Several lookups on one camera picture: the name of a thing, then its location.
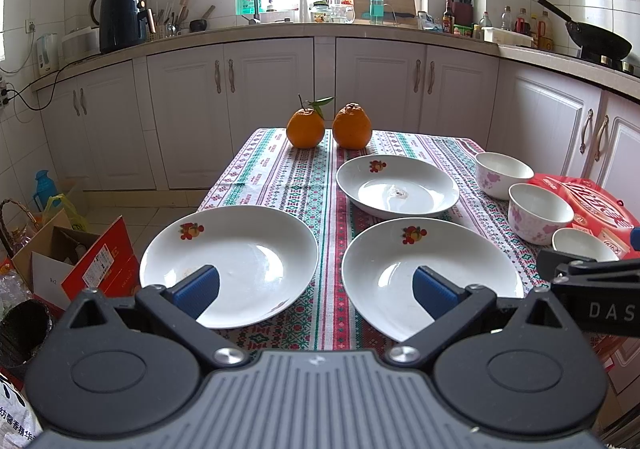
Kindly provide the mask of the floral white bowl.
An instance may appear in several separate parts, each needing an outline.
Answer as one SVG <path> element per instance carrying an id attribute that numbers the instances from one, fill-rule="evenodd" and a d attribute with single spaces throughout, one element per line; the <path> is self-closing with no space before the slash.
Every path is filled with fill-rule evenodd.
<path id="1" fill-rule="evenodd" d="M 515 183 L 526 183 L 535 172 L 527 164 L 501 153 L 480 152 L 475 157 L 475 180 L 485 194 L 499 201 L 509 200 Z"/>
<path id="2" fill-rule="evenodd" d="M 574 219 L 574 210 L 559 195 L 530 183 L 515 183 L 509 188 L 508 221 L 524 241 L 544 247 L 556 230 Z"/>

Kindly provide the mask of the white plate with burn spot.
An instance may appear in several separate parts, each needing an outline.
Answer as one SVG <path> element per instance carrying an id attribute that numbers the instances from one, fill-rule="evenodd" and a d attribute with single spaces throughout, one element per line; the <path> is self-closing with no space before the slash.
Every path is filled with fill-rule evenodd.
<path id="1" fill-rule="evenodd" d="M 337 169 L 336 182 L 352 204 L 381 219 L 437 216 L 460 198 L 446 172 L 399 155 L 354 157 Z"/>

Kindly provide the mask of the patterned tablecloth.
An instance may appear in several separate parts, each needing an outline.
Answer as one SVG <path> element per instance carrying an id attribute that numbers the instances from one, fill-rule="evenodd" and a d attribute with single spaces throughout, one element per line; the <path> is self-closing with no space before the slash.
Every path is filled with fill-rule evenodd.
<path id="1" fill-rule="evenodd" d="M 531 290 L 542 282 L 535 267 L 537 247 L 525 243 L 510 229 L 506 204 L 492 201 L 477 186 L 474 157 L 480 150 L 468 138 L 377 131 L 366 151 L 417 158 L 450 175 L 461 196 L 446 213 L 446 220 L 483 235 L 499 247 L 518 270 L 524 289 Z M 346 247 L 357 233 L 376 221 L 352 206 L 335 182 L 337 169 L 355 155 L 339 148 L 330 135 L 324 136 L 316 149 L 297 150 L 283 130 L 260 128 L 209 190 L 202 208 L 243 204 L 277 208 L 303 221 L 319 245 L 319 268 L 303 296 L 271 319 L 222 331 L 222 336 L 235 345 L 248 351 L 372 348 L 382 353 L 392 343 L 361 318 L 342 284 Z"/>

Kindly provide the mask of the red cardboard box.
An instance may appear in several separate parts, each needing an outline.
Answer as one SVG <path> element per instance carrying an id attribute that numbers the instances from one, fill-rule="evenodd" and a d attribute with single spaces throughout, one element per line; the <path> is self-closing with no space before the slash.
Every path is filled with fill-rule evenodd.
<path id="1" fill-rule="evenodd" d="M 139 288 L 139 261 L 119 216 L 102 235 L 61 229 L 64 247 L 73 258 L 73 269 L 62 282 L 69 299 L 85 289 L 98 289 L 106 297 L 127 297 Z"/>

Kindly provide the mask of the red snack package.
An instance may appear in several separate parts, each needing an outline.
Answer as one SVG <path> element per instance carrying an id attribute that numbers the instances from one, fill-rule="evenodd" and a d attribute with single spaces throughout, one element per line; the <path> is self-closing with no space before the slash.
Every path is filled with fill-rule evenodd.
<path id="1" fill-rule="evenodd" d="M 639 252 L 631 244 L 632 230 L 639 221 L 624 202 L 597 183 L 584 178 L 536 174 L 530 184 L 559 195 L 574 210 L 568 225 L 590 233 L 603 241 L 620 259 L 638 258 Z"/>

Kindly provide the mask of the black trash bin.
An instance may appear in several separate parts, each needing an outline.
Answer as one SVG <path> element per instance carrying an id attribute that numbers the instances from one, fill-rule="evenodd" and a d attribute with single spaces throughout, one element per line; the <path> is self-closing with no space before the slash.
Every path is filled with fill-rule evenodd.
<path id="1" fill-rule="evenodd" d="M 52 327 L 49 308 L 37 299 L 12 307 L 1 320 L 1 368 L 23 380 Z"/>

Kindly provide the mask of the blue thermos bottle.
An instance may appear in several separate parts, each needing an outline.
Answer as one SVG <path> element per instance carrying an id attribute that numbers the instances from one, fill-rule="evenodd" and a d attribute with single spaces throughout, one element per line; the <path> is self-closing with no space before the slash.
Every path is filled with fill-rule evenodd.
<path id="1" fill-rule="evenodd" d="M 48 175 L 47 169 L 41 169 L 36 172 L 36 191 L 32 198 L 39 210 L 43 210 L 47 207 L 50 198 L 54 198 L 58 195 L 58 188 L 53 179 Z"/>

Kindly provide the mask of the orange without leaf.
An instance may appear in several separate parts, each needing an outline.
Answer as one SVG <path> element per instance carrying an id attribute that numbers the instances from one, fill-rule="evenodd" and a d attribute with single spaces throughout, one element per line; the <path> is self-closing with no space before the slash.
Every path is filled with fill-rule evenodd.
<path id="1" fill-rule="evenodd" d="M 372 137 L 371 121 L 363 107 L 350 102 L 338 111 L 332 124 L 332 135 L 342 149 L 363 150 Z"/>

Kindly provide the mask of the wicker basket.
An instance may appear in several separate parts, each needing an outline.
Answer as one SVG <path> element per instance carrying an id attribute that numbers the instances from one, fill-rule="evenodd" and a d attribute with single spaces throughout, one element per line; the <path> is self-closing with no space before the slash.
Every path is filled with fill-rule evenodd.
<path id="1" fill-rule="evenodd" d="M 20 210 L 23 220 L 17 224 L 6 224 L 4 209 L 6 206 L 14 206 Z M 0 205 L 1 217 L 1 243 L 6 250 L 6 255 L 12 258 L 19 250 L 32 241 L 35 234 L 41 229 L 40 220 L 23 203 L 5 198 Z"/>

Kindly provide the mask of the orange with green leaf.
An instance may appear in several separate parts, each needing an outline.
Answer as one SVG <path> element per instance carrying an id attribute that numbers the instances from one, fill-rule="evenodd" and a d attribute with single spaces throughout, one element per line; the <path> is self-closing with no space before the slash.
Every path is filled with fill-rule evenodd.
<path id="1" fill-rule="evenodd" d="M 286 125 L 286 137 L 294 148 L 314 149 L 322 141 L 326 131 L 322 109 L 333 102 L 333 97 L 314 101 L 304 101 L 300 94 L 297 97 L 299 109 Z"/>

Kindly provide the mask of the black wok pan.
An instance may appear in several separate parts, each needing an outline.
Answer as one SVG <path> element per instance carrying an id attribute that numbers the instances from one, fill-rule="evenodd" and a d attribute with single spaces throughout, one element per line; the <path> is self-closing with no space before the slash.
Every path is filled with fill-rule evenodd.
<path id="1" fill-rule="evenodd" d="M 632 45 L 626 38 L 600 26 L 574 21 L 569 14 L 548 0 L 537 0 L 537 2 L 565 22 L 567 33 L 581 50 L 615 61 L 623 61 L 631 53 Z"/>

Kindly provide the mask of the knife block with knives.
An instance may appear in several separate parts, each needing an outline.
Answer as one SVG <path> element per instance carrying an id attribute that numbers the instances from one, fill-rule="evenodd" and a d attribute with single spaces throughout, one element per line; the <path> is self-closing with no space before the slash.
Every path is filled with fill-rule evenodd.
<path id="1" fill-rule="evenodd" d="M 455 24 L 473 25 L 473 2 L 474 0 L 451 0 L 450 11 Z"/>

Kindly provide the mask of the wooden cutting board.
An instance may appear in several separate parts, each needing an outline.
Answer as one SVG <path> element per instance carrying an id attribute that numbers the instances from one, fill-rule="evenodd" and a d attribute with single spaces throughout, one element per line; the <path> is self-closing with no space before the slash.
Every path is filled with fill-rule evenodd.
<path id="1" fill-rule="evenodd" d="M 352 0 L 356 19 L 370 19 L 370 0 Z M 400 26 L 418 26 L 418 10 L 416 0 L 383 0 L 384 23 Z"/>

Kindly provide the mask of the teal water bottle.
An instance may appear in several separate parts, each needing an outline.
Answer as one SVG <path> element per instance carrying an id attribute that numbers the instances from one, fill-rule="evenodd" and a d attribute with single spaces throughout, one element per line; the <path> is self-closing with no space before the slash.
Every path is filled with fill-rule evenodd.
<path id="1" fill-rule="evenodd" d="M 369 0 L 369 19 L 371 24 L 382 25 L 385 18 L 385 0 Z"/>

